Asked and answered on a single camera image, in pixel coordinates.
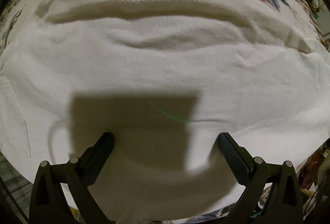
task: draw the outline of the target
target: white cloth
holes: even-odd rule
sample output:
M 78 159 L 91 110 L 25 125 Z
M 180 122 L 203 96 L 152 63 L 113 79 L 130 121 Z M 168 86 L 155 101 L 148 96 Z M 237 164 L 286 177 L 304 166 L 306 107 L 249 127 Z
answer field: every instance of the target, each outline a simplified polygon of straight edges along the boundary
M 1 150 L 33 182 L 110 131 L 90 191 L 111 220 L 201 215 L 244 189 L 220 132 L 295 166 L 329 137 L 329 57 L 258 0 L 43 0 L 0 58 Z

